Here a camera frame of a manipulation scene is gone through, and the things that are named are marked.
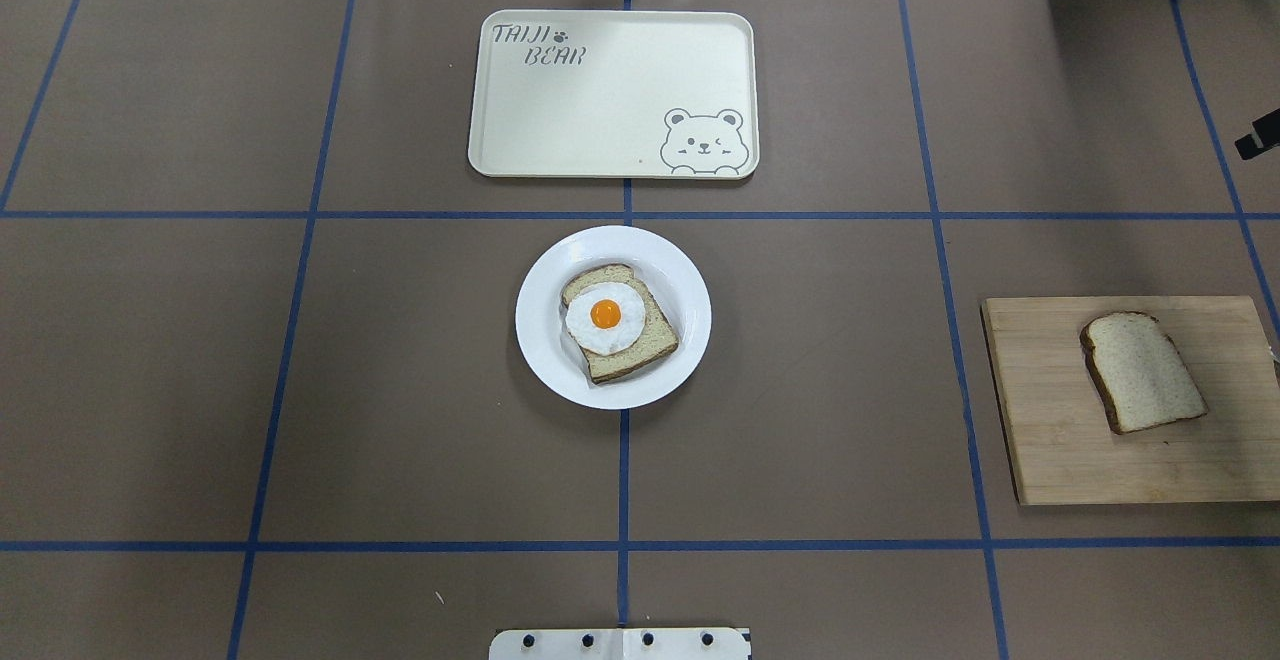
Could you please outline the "bread slice under egg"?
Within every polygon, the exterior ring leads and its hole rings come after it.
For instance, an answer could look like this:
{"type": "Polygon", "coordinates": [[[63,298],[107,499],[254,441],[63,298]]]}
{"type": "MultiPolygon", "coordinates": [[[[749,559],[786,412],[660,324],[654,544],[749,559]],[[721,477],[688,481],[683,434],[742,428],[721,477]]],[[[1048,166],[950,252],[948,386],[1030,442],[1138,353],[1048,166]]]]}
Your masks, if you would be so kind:
{"type": "Polygon", "coordinates": [[[584,288],[595,285],[595,283],[600,281],[627,283],[627,285],[631,285],[635,290],[640,292],[646,308],[646,324],[639,342],[636,342],[632,347],[627,347],[626,350],[622,350],[622,353],[616,356],[596,356],[586,353],[586,350],[582,350],[575,342],[575,345],[579,347],[582,358],[586,361],[588,379],[590,379],[594,385],[603,385],[603,382],[611,382],[616,381],[616,379],[631,376],[631,373],[648,367],[648,365],[654,363],[654,361],[663,359],[666,356],[673,354],[680,345],[675,327],[669,324],[666,313],[663,313],[663,310],[660,310],[660,306],[657,303],[655,297],[649,290],[649,287],[646,287],[645,283],[637,278],[635,269],[626,263],[599,265],[599,267],[589,269],[589,271],[580,272],[577,276],[571,278],[561,292],[561,304],[563,306],[564,313],[573,295],[577,295],[579,292],[584,290],[584,288]]]}

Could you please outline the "fried egg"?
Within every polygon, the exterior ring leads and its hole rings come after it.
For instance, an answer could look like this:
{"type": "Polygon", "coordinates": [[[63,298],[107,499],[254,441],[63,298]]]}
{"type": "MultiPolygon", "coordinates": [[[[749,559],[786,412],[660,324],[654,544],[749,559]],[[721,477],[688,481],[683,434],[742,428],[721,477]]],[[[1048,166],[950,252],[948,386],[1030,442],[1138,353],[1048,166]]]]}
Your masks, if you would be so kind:
{"type": "Polygon", "coordinates": [[[646,324],[640,292],[621,281],[600,281],[573,295],[564,327],[586,353],[616,356],[639,342],[646,324]]]}

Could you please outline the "wooden cutting board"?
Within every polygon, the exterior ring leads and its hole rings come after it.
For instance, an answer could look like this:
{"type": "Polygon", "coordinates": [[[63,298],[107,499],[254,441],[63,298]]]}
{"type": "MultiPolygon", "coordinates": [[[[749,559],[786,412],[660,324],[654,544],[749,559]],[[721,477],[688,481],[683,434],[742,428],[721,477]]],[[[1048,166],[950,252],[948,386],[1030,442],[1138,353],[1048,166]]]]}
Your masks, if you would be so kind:
{"type": "Polygon", "coordinates": [[[1021,505],[1277,500],[1277,376],[1252,297],[989,297],[980,313],[1021,505]],[[1204,417],[1111,431],[1082,331],[1112,312],[1157,318],[1204,417]]]}

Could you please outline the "cream bear serving tray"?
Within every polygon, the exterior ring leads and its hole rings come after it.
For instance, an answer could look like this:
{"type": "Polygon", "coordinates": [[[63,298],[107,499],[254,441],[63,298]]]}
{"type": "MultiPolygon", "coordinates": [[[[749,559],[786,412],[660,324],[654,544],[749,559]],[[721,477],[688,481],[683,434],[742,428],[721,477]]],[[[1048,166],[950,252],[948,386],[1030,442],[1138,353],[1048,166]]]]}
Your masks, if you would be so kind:
{"type": "Polygon", "coordinates": [[[744,180],[753,26],[728,12],[503,9],[483,22],[468,162],[485,177],[744,180]]]}

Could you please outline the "bread slice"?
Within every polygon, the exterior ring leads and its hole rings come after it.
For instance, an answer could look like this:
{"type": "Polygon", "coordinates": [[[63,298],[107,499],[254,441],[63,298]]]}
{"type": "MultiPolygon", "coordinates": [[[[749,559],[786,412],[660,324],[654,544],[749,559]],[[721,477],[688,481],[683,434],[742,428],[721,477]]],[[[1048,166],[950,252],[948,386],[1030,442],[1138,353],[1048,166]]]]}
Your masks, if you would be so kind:
{"type": "Polygon", "coordinates": [[[599,265],[599,267],[589,269],[589,271],[580,272],[577,276],[571,278],[561,292],[561,304],[563,306],[564,313],[573,295],[577,295],[579,292],[584,290],[584,288],[595,285],[595,283],[600,281],[627,283],[627,285],[631,285],[635,290],[640,292],[646,308],[646,324],[639,342],[636,342],[632,347],[627,347],[626,350],[622,350],[622,353],[616,356],[596,356],[586,353],[586,350],[582,350],[575,342],[575,345],[579,347],[582,358],[586,361],[588,379],[590,379],[594,385],[603,385],[603,382],[611,382],[616,381],[616,379],[631,376],[631,373],[648,367],[648,365],[654,363],[654,361],[663,359],[666,356],[673,354],[680,345],[675,327],[669,324],[666,313],[663,313],[663,310],[660,310],[660,306],[657,303],[655,297],[649,290],[649,287],[646,287],[645,283],[637,278],[635,269],[626,263],[599,265]]]}
{"type": "Polygon", "coordinates": [[[1079,340],[1114,435],[1208,414],[1180,350],[1153,315],[1100,315],[1082,327],[1079,340]]]}

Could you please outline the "white round plate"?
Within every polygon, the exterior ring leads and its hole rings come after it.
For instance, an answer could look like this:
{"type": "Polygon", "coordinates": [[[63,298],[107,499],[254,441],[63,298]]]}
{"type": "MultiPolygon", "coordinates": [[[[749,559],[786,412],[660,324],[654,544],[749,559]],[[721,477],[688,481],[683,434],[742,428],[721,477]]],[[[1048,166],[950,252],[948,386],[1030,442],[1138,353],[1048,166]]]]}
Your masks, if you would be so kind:
{"type": "Polygon", "coordinates": [[[594,226],[550,246],[526,274],[515,308],[518,347],[535,376],[559,397],[605,411],[639,408],[675,391],[698,367],[710,327],[710,295],[692,260],[671,240],[634,226],[594,226]],[[635,269],[680,345],[631,376],[594,385],[566,333],[561,292],[571,278],[607,263],[635,269]]]}

